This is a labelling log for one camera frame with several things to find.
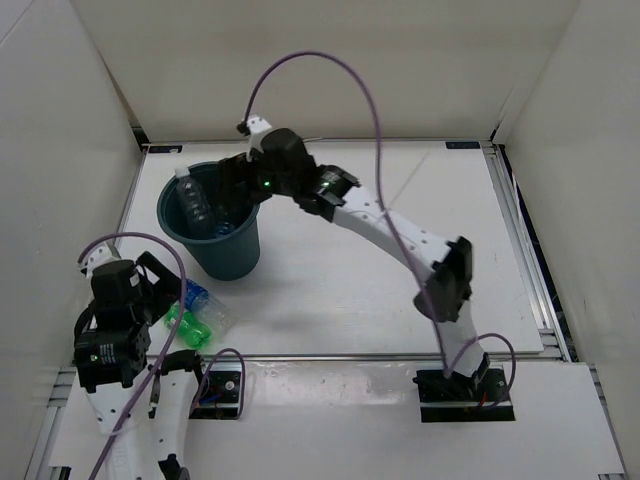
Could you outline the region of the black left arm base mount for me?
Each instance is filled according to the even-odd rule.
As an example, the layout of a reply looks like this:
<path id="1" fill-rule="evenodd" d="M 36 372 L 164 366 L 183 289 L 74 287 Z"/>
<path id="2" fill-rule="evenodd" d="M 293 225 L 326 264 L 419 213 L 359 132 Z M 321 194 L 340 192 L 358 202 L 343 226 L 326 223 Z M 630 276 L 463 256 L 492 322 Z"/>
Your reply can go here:
<path id="1" fill-rule="evenodd" d="M 244 401 L 244 376 L 240 369 L 212 370 L 191 419 L 238 420 Z"/>

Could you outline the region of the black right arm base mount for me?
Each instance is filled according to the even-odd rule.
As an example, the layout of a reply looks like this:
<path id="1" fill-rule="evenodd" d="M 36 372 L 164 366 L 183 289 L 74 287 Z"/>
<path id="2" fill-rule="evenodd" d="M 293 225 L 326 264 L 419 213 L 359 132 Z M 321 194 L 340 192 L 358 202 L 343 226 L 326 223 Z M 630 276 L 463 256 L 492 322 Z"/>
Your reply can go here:
<path id="1" fill-rule="evenodd" d="M 489 368 L 478 387 L 469 389 L 440 370 L 418 370 L 422 423 L 474 423 L 515 421 L 508 382 L 502 368 Z"/>

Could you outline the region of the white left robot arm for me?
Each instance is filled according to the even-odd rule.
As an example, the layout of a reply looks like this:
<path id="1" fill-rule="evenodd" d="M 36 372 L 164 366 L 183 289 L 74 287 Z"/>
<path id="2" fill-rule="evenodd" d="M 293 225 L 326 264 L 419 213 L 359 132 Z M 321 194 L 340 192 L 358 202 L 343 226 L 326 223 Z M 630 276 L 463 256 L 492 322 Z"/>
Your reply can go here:
<path id="1" fill-rule="evenodd" d="M 93 298 L 74 327 L 74 363 L 109 445 L 91 478 L 187 479 L 184 442 L 191 400 L 210 377 L 180 350 L 149 359 L 150 328 L 178 305 L 181 281 L 149 253 L 124 260 L 103 242 L 80 264 Z"/>

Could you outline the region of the green plastic soda bottle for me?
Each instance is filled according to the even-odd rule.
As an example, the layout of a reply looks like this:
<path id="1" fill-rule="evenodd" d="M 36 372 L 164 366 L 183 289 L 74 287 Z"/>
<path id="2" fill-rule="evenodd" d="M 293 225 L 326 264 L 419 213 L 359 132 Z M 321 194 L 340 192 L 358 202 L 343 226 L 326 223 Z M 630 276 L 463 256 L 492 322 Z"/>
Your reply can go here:
<path id="1" fill-rule="evenodd" d="M 212 338 L 210 327 L 201 322 L 191 311 L 185 309 L 182 319 L 178 321 L 180 305 L 176 302 L 172 305 L 164 317 L 164 324 L 171 330 L 179 324 L 176 336 L 180 338 L 189 348 L 199 350 L 204 348 Z"/>

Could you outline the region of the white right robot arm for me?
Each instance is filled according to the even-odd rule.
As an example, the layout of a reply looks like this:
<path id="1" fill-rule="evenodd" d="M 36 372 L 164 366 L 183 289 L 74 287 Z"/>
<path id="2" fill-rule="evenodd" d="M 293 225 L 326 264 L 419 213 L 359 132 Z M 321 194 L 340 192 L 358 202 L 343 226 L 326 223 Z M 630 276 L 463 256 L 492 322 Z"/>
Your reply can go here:
<path id="1" fill-rule="evenodd" d="M 418 284 L 414 306 L 434 324 L 450 390 L 470 400 L 484 389 L 488 356 L 471 316 L 469 240 L 443 239 L 391 211 L 351 173 L 317 164 L 287 128 L 251 136 L 249 150 L 221 160 L 218 171 L 223 205 L 289 197 L 304 212 L 361 236 L 407 267 Z"/>

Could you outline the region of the clear bottle with blue label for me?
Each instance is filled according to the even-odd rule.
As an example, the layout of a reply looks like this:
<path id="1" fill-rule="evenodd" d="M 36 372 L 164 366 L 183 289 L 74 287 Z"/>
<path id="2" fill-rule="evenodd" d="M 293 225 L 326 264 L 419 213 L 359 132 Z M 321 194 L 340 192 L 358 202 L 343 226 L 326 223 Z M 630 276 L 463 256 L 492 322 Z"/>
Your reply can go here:
<path id="1" fill-rule="evenodd" d="M 222 238 L 233 234 L 242 224 L 233 215 L 215 215 L 212 221 L 212 234 L 214 238 Z"/>

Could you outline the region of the clear unlabelled plastic bottle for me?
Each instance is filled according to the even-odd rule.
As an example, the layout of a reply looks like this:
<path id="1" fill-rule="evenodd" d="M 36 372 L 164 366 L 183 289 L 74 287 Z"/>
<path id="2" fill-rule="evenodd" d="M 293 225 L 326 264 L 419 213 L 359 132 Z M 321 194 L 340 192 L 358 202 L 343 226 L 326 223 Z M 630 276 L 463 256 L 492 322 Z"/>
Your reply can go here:
<path id="1" fill-rule="evenodd" d="M 210 238 L 213 233 L 213 214 L 202 185 L 191 175 L 188 167 L 174 169 L 176 193 L 190 235 L 195 239 Z"/>

